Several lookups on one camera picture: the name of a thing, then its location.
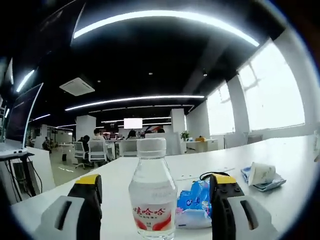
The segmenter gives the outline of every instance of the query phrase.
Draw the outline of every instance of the black ceiling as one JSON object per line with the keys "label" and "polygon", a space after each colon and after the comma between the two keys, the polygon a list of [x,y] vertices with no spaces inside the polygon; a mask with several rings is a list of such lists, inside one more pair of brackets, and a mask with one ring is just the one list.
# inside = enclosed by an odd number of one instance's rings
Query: black ceiling
{"label": "black ceiling", "polygon": [[[105,25],[72,40],[75,31],[108,17],[143,10],[175,10],[214,16],[242,30],[263,44],[275,39],[283,28],[255,1],[176,0],[84,1],[70,3],[33,28],[24,48],[13,55],[13,90],[30,69],[35,74],[23,91],[44,83],[31,118],[45,114],[34,124],[74,124],[76,116],[90,114],[97,122],[127,117],[167,117],[173,107],[187,114],[203,99],[164,99],[102,104],[65,112],[68,107],[103,100],[150,95],[207,96],[222,80],[236,75],[237,68],[257,47],[211,25],[173,17],[144,17]],[[208,73],[203,77],[203,69]],[[95,91],[73,96],[60,85],[81,77]]]}

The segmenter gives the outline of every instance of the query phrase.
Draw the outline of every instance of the tiled floor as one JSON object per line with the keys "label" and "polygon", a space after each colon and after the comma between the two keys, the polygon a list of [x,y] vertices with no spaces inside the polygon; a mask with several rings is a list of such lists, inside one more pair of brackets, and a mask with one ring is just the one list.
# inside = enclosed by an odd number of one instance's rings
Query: tiled floor
{"label": "tiled floor", "polygon": [[92,168],[86,166],[83,169],[81,166],[76,169],[76,165],[71,161],[62,161],[62,152],[58,149],[53,149],[50,154],[51,168],[53,179],[56,186],[67,183],[83,174],[88,173]]}

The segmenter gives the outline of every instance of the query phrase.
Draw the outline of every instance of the bottle cap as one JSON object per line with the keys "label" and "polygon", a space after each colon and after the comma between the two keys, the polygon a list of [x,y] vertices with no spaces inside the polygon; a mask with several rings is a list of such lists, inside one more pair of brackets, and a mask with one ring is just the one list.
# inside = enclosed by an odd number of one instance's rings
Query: bottle cap
{"label": "bottle cap", "polygon": [[139,139],[136,142],[138,157],[156,158],[166,155],[167,143],[163,137]]}

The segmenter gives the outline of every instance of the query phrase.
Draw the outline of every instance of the crumpled paper cup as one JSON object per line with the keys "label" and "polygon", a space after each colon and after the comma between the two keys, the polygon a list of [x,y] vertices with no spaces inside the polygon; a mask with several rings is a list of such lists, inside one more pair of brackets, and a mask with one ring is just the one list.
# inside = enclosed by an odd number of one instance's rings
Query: crumpled paper cup
{"label": "crumpled paper cup", "polygon": [[273,165],[253,162],[248,179],[248,185],[269,184],[276,175],[276,167]]}

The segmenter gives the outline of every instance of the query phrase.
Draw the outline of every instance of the bright window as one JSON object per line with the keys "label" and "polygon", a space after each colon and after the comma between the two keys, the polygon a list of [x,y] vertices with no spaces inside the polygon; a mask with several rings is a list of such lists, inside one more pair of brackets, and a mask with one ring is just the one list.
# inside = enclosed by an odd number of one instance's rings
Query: bright window
{"label": "bright window", "polygon": [[268,42],[239,70],[239,78],[250,130],[277,129],[305,123],[297,82],[273,42]]}
{"label": "bright window", "polygon": [[210,135],[233,133],[235,120],[226,81],[207,97]]}

